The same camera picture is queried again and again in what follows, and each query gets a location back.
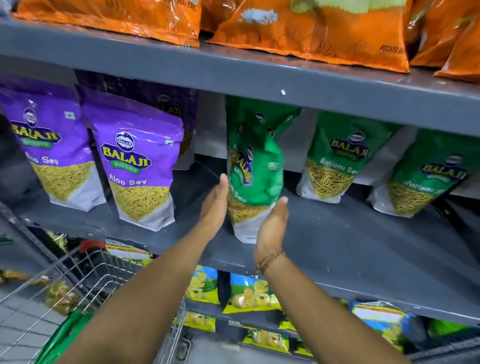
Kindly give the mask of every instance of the purple snack bag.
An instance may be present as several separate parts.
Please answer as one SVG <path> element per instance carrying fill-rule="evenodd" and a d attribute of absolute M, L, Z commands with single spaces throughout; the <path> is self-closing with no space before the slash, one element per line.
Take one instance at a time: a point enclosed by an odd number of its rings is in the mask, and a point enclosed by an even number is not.
<path fill-rule="evenodd" d="M 192 88 L 130 80 L 91 71 L 75 70 L 79 83 L 109 94 L 130 98 L 182 119 L 185 130 L 179 159 L 173 169 L 187 170 L 194 161 L 198 91 Z"/>
<path fill-rule="evenodd" d="M 89 211 L 106 202 L 73 90 L 0 75 L 0 103 L 52 203 Z"/>
<path fill-rule="evenodd" d="M 169 190 L 181 119 L 124 97 L 78 90 L 120 219 L 152 231 L 174 222 Z"/>

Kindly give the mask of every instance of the hand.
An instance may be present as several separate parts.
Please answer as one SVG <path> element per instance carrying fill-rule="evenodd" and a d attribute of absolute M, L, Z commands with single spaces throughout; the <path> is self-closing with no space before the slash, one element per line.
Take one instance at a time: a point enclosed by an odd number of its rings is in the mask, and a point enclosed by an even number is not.
<path fill-rule="evenodd" d="M 228 177 L 222 173 L 220 182 L 210 191 L 205 201 L 202 203 L 200 212 L 200 221 L 208 232 L 211 233 L 210 240 L 218 233 L 225 215 L 227 214 L 227 195 L 228 195 Z"/>
<path fill-rule="evenodd" d="M 260 263 L 272 253 L 282 251 L 283 236 L 288 220 L 287 202 L 287 197 L 281 197 L 258 230 L 257 245 L 253 256 L 255 264 Z"/>

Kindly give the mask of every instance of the person's left hand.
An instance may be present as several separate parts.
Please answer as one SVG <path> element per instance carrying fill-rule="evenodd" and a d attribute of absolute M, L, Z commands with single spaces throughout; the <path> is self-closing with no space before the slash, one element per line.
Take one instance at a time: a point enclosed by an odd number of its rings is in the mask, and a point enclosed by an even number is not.
<path fill-rule="evenodd" d="M 211 239 L 220 230 L 227 214 L 228 177 L 222 173 L 220 182 L 208 194 L 202 204 L 199 223 L 208 228 Z"/>

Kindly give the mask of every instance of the metal wire basket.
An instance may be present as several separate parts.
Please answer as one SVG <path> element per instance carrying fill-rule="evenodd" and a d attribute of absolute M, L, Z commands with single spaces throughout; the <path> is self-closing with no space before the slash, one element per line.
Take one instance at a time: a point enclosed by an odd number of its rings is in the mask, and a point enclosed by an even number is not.
<path fill-rule="evenodd" d="M 35 363 L 69 311 L 97 310 L 141 267 L 104 250 L 81 253 L 77 248 L 28 282 L 1 286 L 0 363 Z M 168 364 L 172 360 L 185 314 L 182 301 L 155 364 Z"/>

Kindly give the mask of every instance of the person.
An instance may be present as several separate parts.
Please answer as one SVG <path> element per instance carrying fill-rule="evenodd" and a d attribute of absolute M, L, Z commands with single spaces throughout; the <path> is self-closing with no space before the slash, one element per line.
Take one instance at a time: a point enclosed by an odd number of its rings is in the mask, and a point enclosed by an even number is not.
<path fill-rule="evenodd" d="M 193 272 L 227 213 L 228 178 L 202 204 L 194 228 L 142 268 L 96 312 L 58 364 L 151 364 L 170 330 Z M 258 264 L 282 251 L 288 220 L 282 197 L 263 222 Z M 406 364 L 409 360 L 306 277 L 285 255 L 264 276 L 315 359 L 324 364 Z"/>

